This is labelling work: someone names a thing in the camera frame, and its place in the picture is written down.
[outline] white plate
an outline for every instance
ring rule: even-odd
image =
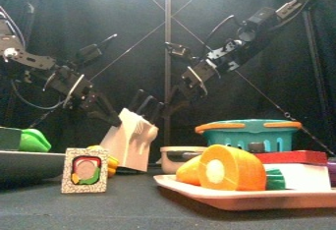
[[[158,186],[224,210],[336,207],[334,189],[322,192],[298,190],[234,192],[184,184],[176,181],[174,175],[157,175],[153,179]]]
[[[65,154],[0,150],[0,183],[53,178],[62,173]]]

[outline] white bowl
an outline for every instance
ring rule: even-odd
[[[165,174],[174,174],[178,167],[205,151],[205,146],[164,146],[161,151],[161,169]]]

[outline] yellow toy food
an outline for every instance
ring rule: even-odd
[[[90,149],[104,149],[100,145],[88,146]],[[117,172],[118,160],[113,158],[110,155],[108,157],[108,178],[112,178]]]

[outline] teal basket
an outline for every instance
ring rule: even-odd
[[[196,127],[208,145],[229,144],[248,150],[248,144],[264,143],[265,151],[290,151],[293,132],[300,122],[288,120],[229,120],[208,123]]]

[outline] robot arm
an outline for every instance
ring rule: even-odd
[[[94,45],[81,49],[77,56],[81,63],[85,62],[84,55],[93,59],[100,55],[100,50]],[[106,97],[94,90],[93,84],[84,75],[76,72],[76,64],[68,63],[60,66],[53,58],[25,51],[20,31],[1,7],[0,56],[2,57],[1,70],[9,79],[42,85],[42,90],[53,89],[64,96],[62,108],[78,109],[88,114],[89,118],[101,119],[113,126],[121,124],[118,114]]]
[[[316,0],[292,0],[278,10],[262,8],[246,21],[238,24],[237,37],[230,38],[218,49],[204,58],[192,56],[190,49],[182,45],[166,43],[170,56],[190,62],[181,75],[181,81],[173,86],[168,108],[164,115],[172,114],[181,106],[208,95],[205,82],[213,77],[236,70],[266,47],[274,35]]]

